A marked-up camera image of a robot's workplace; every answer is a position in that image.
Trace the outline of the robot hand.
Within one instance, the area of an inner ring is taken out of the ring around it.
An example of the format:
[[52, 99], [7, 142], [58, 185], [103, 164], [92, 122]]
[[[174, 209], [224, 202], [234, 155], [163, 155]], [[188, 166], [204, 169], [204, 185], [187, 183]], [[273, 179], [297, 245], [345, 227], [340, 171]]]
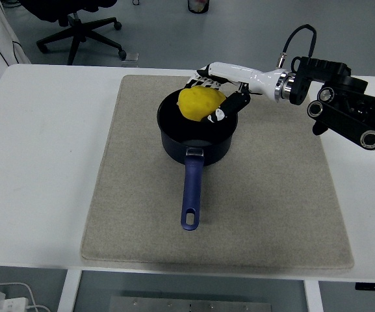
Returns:
[[281, 98], [281, 76], [276, 69], [262, 72], [244, 66], [214, 62], [197, 70], [180, 91], [177, 106], [183, 117], [216, 123], [242, 110], [252, 94], [272, 101]]

